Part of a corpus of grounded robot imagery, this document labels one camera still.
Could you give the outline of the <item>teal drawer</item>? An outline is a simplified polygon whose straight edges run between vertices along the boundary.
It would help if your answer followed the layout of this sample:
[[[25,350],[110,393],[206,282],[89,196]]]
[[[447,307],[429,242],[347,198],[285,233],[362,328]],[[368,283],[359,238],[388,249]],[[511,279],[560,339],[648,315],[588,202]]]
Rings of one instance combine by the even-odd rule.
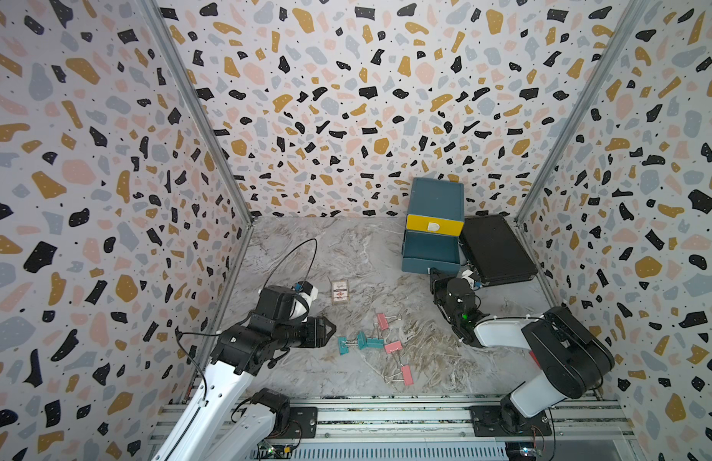
[[[459,238],[406,230],[402,243],[401,270],[427,275],[431,269],[455,276],[461,268]]]

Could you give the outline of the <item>yellow drawer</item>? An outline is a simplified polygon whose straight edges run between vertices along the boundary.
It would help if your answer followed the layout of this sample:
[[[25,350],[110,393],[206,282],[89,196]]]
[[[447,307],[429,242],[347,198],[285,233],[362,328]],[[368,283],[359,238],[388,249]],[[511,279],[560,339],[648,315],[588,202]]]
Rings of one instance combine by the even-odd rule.
[[[416,214],[409,214],[406,221],[406,229],[409,231],[446,236],[459,236],[464,225],[463,220],[456,221]]]

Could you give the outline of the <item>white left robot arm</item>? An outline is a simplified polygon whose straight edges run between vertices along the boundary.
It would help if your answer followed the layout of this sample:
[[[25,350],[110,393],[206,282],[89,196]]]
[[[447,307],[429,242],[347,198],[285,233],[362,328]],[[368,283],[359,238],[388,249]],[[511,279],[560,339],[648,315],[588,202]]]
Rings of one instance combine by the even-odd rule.
[[[155,460],[243,460],[270,435],[288,428],[289,399],[263,389],[227,433],[217,436],[263,366],[275,367],[293,349],[327,345],[337,328],[323,316],[310,315],[318,295],[310,282],[260,290],[244,322],[217,335],[202,384]]]

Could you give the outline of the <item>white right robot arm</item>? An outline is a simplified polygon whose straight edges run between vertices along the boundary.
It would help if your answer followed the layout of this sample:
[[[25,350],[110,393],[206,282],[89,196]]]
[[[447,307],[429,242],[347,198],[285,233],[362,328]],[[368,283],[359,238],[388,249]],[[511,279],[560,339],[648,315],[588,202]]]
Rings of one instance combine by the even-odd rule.
[[[567,307],[552,307],[540,316],[492,316],[480,311],[469,275],[431,269],[429,277],[434,305],[465,345],[525,350],[540,367],[500,401],[494,422],[508,432],[519,433],[553,405],[600,387],[614,368],[609,349]]]

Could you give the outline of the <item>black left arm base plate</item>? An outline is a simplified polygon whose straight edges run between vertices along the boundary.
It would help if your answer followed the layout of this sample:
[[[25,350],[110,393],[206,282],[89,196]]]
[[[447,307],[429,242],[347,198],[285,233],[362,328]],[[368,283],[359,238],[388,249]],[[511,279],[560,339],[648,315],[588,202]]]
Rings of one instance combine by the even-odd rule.
[[[250,399],[252,405],[263,405],[273,414],[273,431],[269,439],[313,439],[317,433],[319,409],[316,406],[292,406],[290,398],[264,388]]]

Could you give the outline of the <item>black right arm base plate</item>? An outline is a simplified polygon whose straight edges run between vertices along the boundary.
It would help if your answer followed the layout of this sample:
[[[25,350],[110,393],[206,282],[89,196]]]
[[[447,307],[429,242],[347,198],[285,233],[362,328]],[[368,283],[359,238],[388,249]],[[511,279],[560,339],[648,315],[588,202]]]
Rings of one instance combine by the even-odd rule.
[[[550,419],[542,412],[534,417],[522,416],[509,405],[473,405],[469,420],[475,437],[551,436]]]

